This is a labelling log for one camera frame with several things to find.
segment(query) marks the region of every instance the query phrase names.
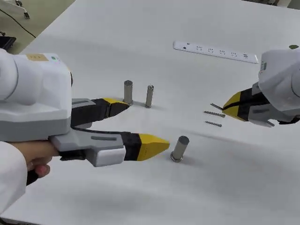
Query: label sticker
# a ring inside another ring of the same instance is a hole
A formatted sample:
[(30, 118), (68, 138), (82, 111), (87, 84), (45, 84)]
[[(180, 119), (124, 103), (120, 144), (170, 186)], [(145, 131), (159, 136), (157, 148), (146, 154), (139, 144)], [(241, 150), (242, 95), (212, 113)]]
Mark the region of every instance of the label sticker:
[(27, 54), (26, 56), (31, 61), (49, 61), (43, 54)]

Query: floor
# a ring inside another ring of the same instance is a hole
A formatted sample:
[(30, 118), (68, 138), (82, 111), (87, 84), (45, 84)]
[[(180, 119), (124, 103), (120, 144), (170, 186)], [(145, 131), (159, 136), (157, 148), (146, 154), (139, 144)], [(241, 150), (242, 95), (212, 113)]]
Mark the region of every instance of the floor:
[[(32, 34), (38, 36), (74, 1), (75, 0), (22, 0), (23, 7), (26, 8), (30, 14), (30, 19), (28, 20), (24, 19), (23, 14), (7, 13), (13, 16)], [(0, 12), (0, 30), (5, 32), (6, 36), (17, 38), (13, 47), (9, 49), (9, 52), (12, 54), (20, 53), (34, 39), (2, 12)]]

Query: white sleeve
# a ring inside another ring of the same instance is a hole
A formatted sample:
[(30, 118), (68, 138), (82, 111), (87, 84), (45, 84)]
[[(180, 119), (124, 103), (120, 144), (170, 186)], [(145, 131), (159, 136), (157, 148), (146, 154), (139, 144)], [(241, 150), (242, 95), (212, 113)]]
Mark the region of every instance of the white sleeve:
[(0, 142), (0, 215), (25, 193), (26, 181), (23, 154), (13, 145)]

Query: metal rod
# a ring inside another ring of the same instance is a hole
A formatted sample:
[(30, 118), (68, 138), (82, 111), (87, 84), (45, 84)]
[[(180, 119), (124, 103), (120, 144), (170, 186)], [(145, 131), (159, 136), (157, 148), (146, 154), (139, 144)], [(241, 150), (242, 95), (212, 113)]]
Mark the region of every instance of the metal rod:
[(206, 121), (205, 123), (208, 123), (208, 124), (211, 124), (211, 125), (214, 125), (214, 126), (217, 126), (217, 127), (222, 127), (222, 124), (218, 124), (218, 123), (213, 123), (213, 122), (210, 122), (210, 121)]
[(152, 106), (153, 91), (154, 91), (154, 86), (149, 85), (147, 88), (147, 97), (146, 97), (146, 103), (145, 103), (146, 108), (151, 108), (151, 106)]
[(220, 113), (216, 113), (216, 112), (204, 111), (204, 113), (210, 114), (210, 115), (214, 115), (214, 116), (220, 116), (220, 117), (222, 117), (222, 118), (225, 117), (225, 114), (220, 114)]
[(171, 152), (170, 158), (174, 162), (178, 163), (183, 159), (183, 153), (187, 149), (189, 139), (186, 136), (179, 137), (174, 151)]
[(211, 103), (210, 105), (213, 106), (213, 107), (215, 107), (215, 108), (217, 108), (217, 109), (219, 109), (219, 110), (221, 110), (221, 111), (223, 111), (223, 108), (220, 107), (220, 106), (218, 106), (218, 105), (216, 105), (216, 104)]
[(133, 104), (132, 87), (133, 87), (132, 81), (128, 80), (128, 81), (124, 82), (124, 100), (123, 100), (123, 102), (127, 103), (128, 105)]

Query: power outlet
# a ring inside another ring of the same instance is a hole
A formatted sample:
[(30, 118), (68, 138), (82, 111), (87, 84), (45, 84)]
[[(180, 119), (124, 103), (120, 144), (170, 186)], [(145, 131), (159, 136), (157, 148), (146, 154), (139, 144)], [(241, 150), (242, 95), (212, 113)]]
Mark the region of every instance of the power outlet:
[(238, 60), (244, 62), (258, 63), (258, 58), (254, 54), (241, 53), (233, 50), (227, 50), (224, 48), (217, 48), (207, 45), (192, 44), (182, 41), (174, 41), (173, 48), (190, 53), (198, 53), (204, 55), (217, 56), (221, 58), (227, 58), (231, 60)]

